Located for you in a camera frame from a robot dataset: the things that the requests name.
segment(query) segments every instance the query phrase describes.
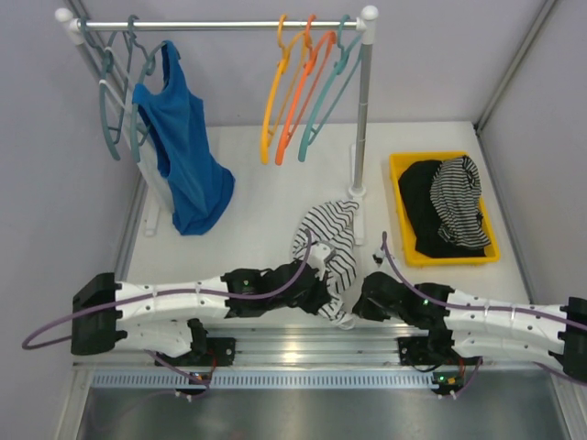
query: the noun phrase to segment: plastic hanger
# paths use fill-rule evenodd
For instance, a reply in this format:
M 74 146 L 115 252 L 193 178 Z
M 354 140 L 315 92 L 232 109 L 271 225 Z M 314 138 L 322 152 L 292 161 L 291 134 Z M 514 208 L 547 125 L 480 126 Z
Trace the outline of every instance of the plastic hanger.
M 155 55 L 157 55 L 157 52 L 159 52 L 161 50 L 161 48 L 163 46 L 165 46 L 166 44 L 167 44 L 167 41 L 163 41 L 155 49 L 153 49 L 149 55 L 147 55 L 145 63 L 143 64 L 143 68 L 141 69 L 140 75 L 138 76 L 137 84 L 143 83 L 143 81 L 145 81 L 145 76 L 153 74 L 153 69 L 151 68 L 151 66 L 155 65 Z M 140 162 L 140 154 L 138 152 L 138 147 L 140 147 L 141 145 L 143 145 L 145 143 L 145 140 L 147 139 L 148 133 L 144 134 L 143 138 L 140 141 L 138 140 L 137 132 L 140 130 L 138 129 L 138 126 L 137 126 L 137 115 L 138 115 L 138 104 L 133 104 L 132 111 L 130 114 L 130 152 L 131 152 L 132 157 L 135 160 L 135 162 L 139 163 Z
M 289 145 L 289 142 L 292 139 L 292 136 L 294 135 L 294 132 L 297 129 L 297 126 L 300 124 L 300 121 L 302 120 L 302 116 L 304 115 L 305 108 L 308 106 L 308 103 L 310 102 L 310 98 L 312 97 L 312 94 L 314 93 L 314 89 L 316 88 L 318 81 L 320 80 L 320 76 L 322 75 L 322 71 L 326 67 L 328 57 L 330 56 L 330 51 L 332 50 L 332 47 L 334 46 L 334 44 L 336 44 L 336 42 L 337 42 L 337 34 L 335 32 L 333 32 L 332 30 L 329 30 L 328 32 L 326 32 L 322 36 L 322 38 L 320 39 L 320 41 L 318 41 L 318 44 L 316 44 L 315 47 L 313 47 L 313 48 L 311 47 L 312 40 L 310 39 L 310 27 L 312 26 L 312 22 L 315 19 L 316 19 L 316 16 L 314 14 L 311 15 L 308 18 L 307 25 L 305 26 L 305 45 L 308 46 L 308 48 L 310 49 L 310 56 L 309 56 L 309 60 L 307 61 L 307 63 L 304 66 L 304 72 L 302 73 L 302 78 L 300 78 L 300 82 L 297 85 L 297 89 L 295 90 L 295 95 L 293 96 L 292 105 L 290 106 L 290 111 L 288 112 L 287 118 L 285 119 L 285 124 L 283 125 L 282 135 L 280 136 L 279 146 L 277 148 L 277 154 L 275 156 L 275 163 L 277 165 L 281 165 L 283 163 L 283 156 L 285 155 L 285 149 L 287 149 L 287 146 Z M 290 125 L 292 124 L 292 119 L 294 119 L 295 109 L 297 107 L 298 101 L 300 100 L 300 96 L 302 95 L 302 91 L 303 91 L 304 85 L 305 85 L 305 80 L 314 71 L 314 67 L 316 66 L 316 61 L 317 61 L 318 55 L 320 53 L 320 50 L 325 45 L 326 45 L 326 52 L 324 54 L 324 59 L 322 61 L 322 64 L 318 68 L 318 72 L 316 73 L 316 77 L 314 78 L 314 82 L 312 83 L 312 86 L 310 87 L 310 90 L 308 91 L 308 95 L 306 96 L 306 98 L 304 100 L 304 104 L 302 105 L 302 109 L 300 110 L 298 116 L 296 117 L 295 122 L 293 123 L 293 128 L 290 131 Z
M 275 95 L 277 94 L 277 90 L 279 89 L 280 79 L 284 74 L 287 72 L 287 68 L 290 62 L 290 56 L 292 50 L 294 49 L 295 45 L 298 41 L 302 41 L 301 38 L 305 36 L 305 32 L 299 32 L 298 34 L 293 37 L 290 43 L 285 46 L 282 41 L 282 31 L 283 31 L 283 22 L 287 19 L 287 15 L 283 14 L 279 20 L 279 26 L 277 27 L 277 45 L 282 50 L 282 59 L 277 63 L 277 71 L 273 78 L 273 83 L 271 85 L 271 90 L 269 92 L 269 98 L 267 99 L 267 105 L 265 106 L 265 116 L 263 117 L 263 128 L 260 134 L 260 161 L 263 164 L 269 163 L 269 147 L 271 142 L 273 141 L 273 137 L 275 136 L 275 132 L 277 130 L 277 126 L 282 120 L 283 112 L 285 111 L 285 106 L 287 105 L 292 91 L 294 90 L 295 82 L 297 80 L 300 71 L 304 67 L 305 57 L 308 53 L 308 46 L 306 44 L 302 44 L 302 53 L 300 56 L 300 62 L 298 63 L 297 67 L 295 68 L 295 74 L 290 82 L 290 85 L 287 89 L 287 93 L 285 94 L 285 98 L 283 99 L 282 107 L 279 110 L 279 114 L 277 118 L 273 122 L 272 128 L 269 128 L 270 119 L 271 119 L 271 111 L 273 108 L 273 101 L 275 100 Z
M 108 47 L 112 47 L 116 37 L 116 32 L 113 32 L 108 39 Z M 102 50 L 102 70 L 100 71 L 100 81 L 98 82 L 98 97 L 99 97 L 99 104 L 100 104 L 100 122 L 102 123 L 102 132 L 104 134 L 104 140 L 106 145 L 108 146 L 108 150 L 110 151 L 110 155 L 114 160 L 120 160 L 120 155 L 116 150 L 116 144 L 120 141 L 120 136 L 122 135 L 122 121 L 124 119 L 125 113 L 125 105 L 124 100 L 118 96 L 118 93 L 114 89 L 114 87 L 106 80 L 108 74 L 113 72 L 114 67 L 114 58 L 112 57 L 112 51 L 106 52 Z M 128 63 L 131 62 L 132 58 L 132 47 L 129 49 L 128 52 Z M 106 91 L 110 92 L 111 97 L 120 105 L 120 109 L 118 110 L 118 120 L 115 126 L 108 125 L 108 120 L 106 117 L 106 106 L 105 106 L 105 95 Z M 123 86 L 123 94 L 126 97 L 127 91 L 127 82 L 125 82 Z
M 310 117 L 308 118 L 308 122 L 307 122 L 307 125 L 305 126 L 305 130 L 302 135 L 302 141 L 300 142 L 300 149 L 298 151 L 298 156 L 297 156 L 298 160 L 300 160 L 301 162 L 303 162 L 305 160 L 305 155 L 307 153 L 308 146 L 312 145 L 312 143 L 316 139 L 316 136 L 318 136 L 318 133 L 320 133 L 320 130 L 322 129 L 324 124 L 327 122 L 328 118 L 330 117 L 330 114 L 332 113 L 334 108 L 337 106 L 338 100 L 340 99 L 342 94 L 345 92 L 345 89 L 349 85 L 350 79 L 357 71 L 357 67 L 359 67 L 360 60 L 361 60 L 361 53 L 362 53 L 360 49 L 359 49 L 359 54 L 357 55 L 357 60 L 353 64 L 352 69 L 350 69 L 350 73 L 347 76 L 345 82 L 342 83 L 340 90 L 338 90 L 337 96 L 334 98 L 334 101 L 332 102 L 332 104 L 328 108 L 327 112 L 325 113 L 324 117 L 322 118 L 322 120 L 320 121 L 318 126 L 316 128 L 314 128 L 314 124 L 315 124 L 316 118 L 318 116 L 318 112 L 320 111 L 320 107 L 324 103 L 324 101 L 328 95 L 328 92 L 330 91 L 330 87 L 332 86 L 333 82 L 337 79 L 337 77 L 343 71 L 345 71 L 345 69 L 347 68 L 347 64 L 349 63 L 350 53 L 353 51 L 355 46 L 357 46 L 357 44 L 360 41 L 360 35 L 358 35 L 350 42 L 350 44 L 346 48 L 343 46 L 343 44 L 342 44 L 343 26 L 344 26 L 345 22 L 348 21 L 349 19 L 350 19 L 350 16 L 345 15 L 340 20 L 340 25 L 338 26 L 338 34 L 337 34 L 337 46 L 340 49 L 340 59 L 335 63 L 334 69 L 330 73 L 330 76 L 328 76 L 328 79 L 327 79 L 326 83 L 324 84 L 324 87 L 323 87 L 322 91 L 320 92 L 320 95 L 316 99 L 316 103 L 314 104 L 314 108 L 312 109 L 312 113 L 310 113 Z
M 128 91 L 129 87 L 130 87 L 130 90 L 133 90 L 134 86 L 135 86 L 135 84 L 131 80 L 130 74 L 129 74 L 130 66 L 132 63 L 132 57 L 133 57 L 133 48 L 138 47 L 143 51 L 144 54 L 146 54 L 145 48 L 140 46 L 136 42 L 136 36 L 134 35 L 134 32 L 132 31 L 133 22 L 136 18 L 137 18 L 136 16 L 130 16 L 130 18 L 128 19 L 129 32 L 122 33 L 124 41 L 125 41 L 125 46 L 126 46 L 127 52 L 128 52 L 128 59 L 127 59 L 126 67 L 123 66 L 122 61 L 118 58 L 118 56 L 112 50 L 112 46 L 114 44 L 117 32 L 113 32 L 110 35 L 110 38 L 108 39 L 108 43 L 107 43 L 107 46 L 105 49 L 100 48 L 100 53 L 102 54 L 102 69 L 100 71 L 100 81 L 98 82 L 98 84 L 99 84 L 98 97 L 99 97 L 99 104 L 100 104 L 100 121 L 102 123 L 102 132 L 104 134 L 105 143 L 108 147 L 108 150 L 110 151 L 110 155 L 112 156 L 112 158 L 114 160 L 120 160 L 120 155 L 118 154 L 118 151 L 116 150 L 116 144 L 118 144 L 118 142 L 120 141 L 121 135 L 122 135 L 122 125 L 123 125 L 124 115 L 128 114 L 130 112 L 129 108 L 125 105 L 125 102 L 127 100 L 127 91 Z M 148 67 L 149 67 L 148 74 L 152 74 L 155 69 L 155 60 L 154 59 L 152 61 L 150 61 Z M 118 95 L 115 88 L 106 79 L 108 74 L 114 74 L 115 72 L 117 73 L 118 77 L 120 78 L 121 82 L 123 83 L 123 87 L 122 87 L 122 91 L 121 91 L 122 96 Z M 105 108 L 106 91 L 109 92 L 110 96 L 120 106 L 120 108 L 118 109 L 118 118 L 117 118 L 117 123 L 115 126 L 110 126 L 107 121 L 106 108 Z M 141 125 L 135 129 L 137 129 L 142 135 L 140 142 L 138 141 L 137 144 L 138 145 L 144 144 L 145 140 L 147 140 L 147 135 L 149 133 L 149 129 L 147 127 L 144 127 L 144 125 Z M 135 155 L 135 151 L 133 151 L 133 157 L 135 158 L 135 160 L 137 159 L 136 155 Z

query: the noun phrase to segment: vent grille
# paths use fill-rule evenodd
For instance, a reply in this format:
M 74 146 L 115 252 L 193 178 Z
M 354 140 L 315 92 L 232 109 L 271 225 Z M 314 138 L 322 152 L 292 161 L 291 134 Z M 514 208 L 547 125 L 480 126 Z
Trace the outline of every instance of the vent grille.
M 113 371 L 94 374 L 94 388 L 202 388 L 168 371 Z M 217 390 L 384 390 L 430 389 L 431 373 L 412 371 L 217 371 Z

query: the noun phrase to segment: black garment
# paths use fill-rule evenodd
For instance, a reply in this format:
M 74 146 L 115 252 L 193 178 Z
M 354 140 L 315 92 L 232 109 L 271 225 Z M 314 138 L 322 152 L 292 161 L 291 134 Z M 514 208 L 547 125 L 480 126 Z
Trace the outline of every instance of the black garment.
M 440 160 L 422 160 L 410 166 L 399 180 L 405 211 L 415 232 L 415 250 L 433 259 L 485 257 L 483 249 L 466 249 L 444 241 L 438 234 L 442 224 L 430 188 Z

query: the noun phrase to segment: yellow hanger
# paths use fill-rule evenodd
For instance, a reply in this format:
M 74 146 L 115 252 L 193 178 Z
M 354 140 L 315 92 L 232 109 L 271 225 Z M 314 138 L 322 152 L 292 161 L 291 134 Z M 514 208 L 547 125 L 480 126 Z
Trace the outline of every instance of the yellow hanger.
M 305 35 L 305 32 L 299 32 L 295 37 L 293 37 L 292 41 L 287 45 L 287 47 L 283 44 L 282 41 L 282 31 L 283 31 L 283 22 L 287 18 L 287 15 L 283 14 L 279 20 L 279 26 L 277 27 L 277 45 L 282 50 L 282 59 L 277 63 L 277 72 L 275 73 L 275 77 L 273 78 L 273 84 L 271 85 L 271 91 L 269 92 L 269 98 L 267 99 L 267 105 L 265 106 L 265 116 L 263 117 L 263 128 L 260 133 L 260 161 L 263 164 L 269 163 L 269 146 L 271 145 L 271 141 L 273 140 L 273 136 L 275 136 L 275 131 L 277 130 L 277 126 L 279 125 L 280 121 L 282 120 L 283 112 L 285 111 L 285 106 L 290 99 L 292 92 L 294 91 L 295 82 L 297 80 L 300 71 L 304 67 L 305 57 L 308 53 L 308 49 L 312 47 L 312 40 L 309 40 L 309 48 L 306 44 L 308 41 L 302 39 Z M 285 72 L 287 71 L 287 67 L 290 62 L 290 55 L 292 50 L 294 49 L 295 45 L 298 41 L 303 41 L 302 44 L 302 55 L 300 57 L 300 62 L 295 69 L 295 75 L 292 78 L 292 82 L 290 82 L 290 86 L 287 89 L 287 94 L 285 95 L 285 99 L 283 100 L 282 108 L 273 123 L 273 127 L 269 128 L 269 123 L 271 119 L 271 110 L 273 109 L 273 101 L 275 100 L 275 95 L 277 94 L 277 89 L 279 88 L 279 82 L 282 76 L 284 76 Z

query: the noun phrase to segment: gray hanger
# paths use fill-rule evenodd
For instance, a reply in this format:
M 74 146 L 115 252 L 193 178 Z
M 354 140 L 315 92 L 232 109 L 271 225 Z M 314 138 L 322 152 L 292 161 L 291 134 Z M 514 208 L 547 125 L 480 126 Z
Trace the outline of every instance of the gray hanger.
M 100 84 L 99 85 L 100 120 L 102 123 L 102 132 L 104 134 L 105 143 L 108 147 L 108 150 L 110 151 L 110 155 L 112 156 L 112 158 L 114 160 L 120 160 L 120 155 L 118 154 L 118 151 L 116 150 L 116 144 L 120 141 L 120 137 L 122 134 L 123 119 L 124 119 L 125 112 L 127 111 L 125 108 L 124 102 L 126 101 L 126 98 L 127 98 L 127 91 L 128 91 L 128 86 L 129 86 L 129 72 L 130 72 L 130 66 L 131 66 L 131 62 L 132 62 L 133 48 L 138 47 L 143 52 L 143 55 L 145 56 L 145 58 L 148 58 L 148 54 L 147 54 L 147 51 L 145 50 L 145 48 L 137 43 L 137 37 L 136 37 L 134 30 L 133 30 L 133 23 L 134 23 L 135 19 L 137 19 L 136 16 L 130 16 L 128 18 L 129 31 L 122 33 L 124 41 L 125 41 L 125 45 L 127 47 L 127 52 L 128 52 L 128 59 L 127 59 L 126 68 L 124 66 L 121 66 L 118 63 L 117 57 L 114 56 L 113 52 L 112 52 L 112 45 L 113 45 L 114 40 L 116 38 L 117 32 L 113 32 L 110 35 L 110 38 L 108 39 L 108 43 L 107 43 L 107 48 L 106 48 L 106 50 L 103 50 L 101 47 L 97 46 L 95 44 L 95 42 L 91 39 L 89 33 L 87 32 L 87 29 L 84 26 L 85 19 L 83 19 L 81 22 L 82 23 L 82 33 L 83 33 L 84 37 L 86 38 L 86 41 L 88 42 L 88 44 L 91 47 L 94 47 L 96 50 L 98 50 L 98 52 L 102 56 L 102 69 L 100 72 L 101 79 L 100 79 L 100 83 L 99 83 Z M 147 65 L 147 69 L 144 69 L 145 74 L 151 75 L 155 71 L 154 58 L 148 60 L 146 65 Z M 112 90 L 112 88 L 109 86 L 109 84 L 106 81 L 107 75 L 113 73 L 115 67 L 116 67 L 116 73 L 118 73 L 118 75 L 123 80 L 122 100 L 120 100 L 119 98 L 116 99 L 116 93 Z M 106 90 L 108 90 L 115 97 L 115 99 L 118 101 L 118 103 L 120 104 L 120 107 L 121 107 L 118 112 L 118 120 L 117 120 L 117 123 L 115 126 L 108 125 L 108 122 L 106 119 L 106 109 L 105 109 Z M 149 129 L 150 129 L 149 127 L 145 127 L 144 125 L 137 126 L 136 124 L 132 128 L 132 130 L 135 130 L 134 131 L 134 135 L 135 135 L 134 138 L 137 138 L 136 131 L 139 131 L 142 135 L 141 140 L 140 141 L 137 140 L 135 148 L 131 148 L 133 158 L 135 159 L 136 162 L 140 161 L 138 147 L 143 145 L 145 143 L 145 141 L 147 140 L 147 136 L 149 134 Z
M 166 44 L 167 43 L 163 41 L 149 54 L 147 60 L 145 61 L 145 64 L 143 64 L 142 70 L 140 71 L 140 75 L 137 79 L 137 84 L 143 83 L 143 81 L 145 80 L 145 76 L 153 74 L 153 68 L 155 66 L 155 55 L 157 55 L 157 52 L 159 52 L 161 48 Z M 138 147 L 140 147 L 140 145 L 142 144 L 138 142 L 137 137 L 137 114 L 138 104 L 133 104 L 132 113 L 130 115 L 130 152 L 132 153 L 132 157 L 135 159 L 135 162 L 140 162 Z

